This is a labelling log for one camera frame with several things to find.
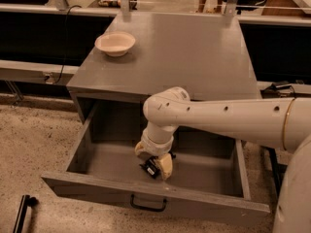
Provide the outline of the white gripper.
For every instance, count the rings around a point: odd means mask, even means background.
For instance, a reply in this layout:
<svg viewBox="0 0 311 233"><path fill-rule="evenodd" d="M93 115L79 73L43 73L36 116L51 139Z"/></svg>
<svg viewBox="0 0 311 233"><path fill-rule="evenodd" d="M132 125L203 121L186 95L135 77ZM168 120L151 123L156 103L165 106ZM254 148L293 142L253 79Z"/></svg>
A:
<svg viewBox="0 0 311 233"><path fill-rule="evenodd" d="M148 129L145 129L141 136L141 141L137 143L134 148L134 153L139 156L141 153L146 152L151 156L156 156L156 167L160 170L161 177L164 181L171 177L173 171L173 162L170 152L172 148L174 137L165 143L156 143L148 135Z"/></svg>

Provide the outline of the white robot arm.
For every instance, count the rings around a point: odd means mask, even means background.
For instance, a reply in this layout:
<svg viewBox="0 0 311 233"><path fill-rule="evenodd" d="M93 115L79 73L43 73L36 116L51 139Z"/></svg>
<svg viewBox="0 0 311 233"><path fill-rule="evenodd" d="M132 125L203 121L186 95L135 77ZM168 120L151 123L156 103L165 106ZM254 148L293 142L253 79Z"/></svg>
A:
<svg viewBox="0 0 311 233"><path fill-rule="evenodd" d="M172 87L149 97L143 113L148 123L135 153L154 156L165 179L173 171L169 151L180 126L290 152L272 233L311 233L310 99L193 102L183 88Z"/></svg>

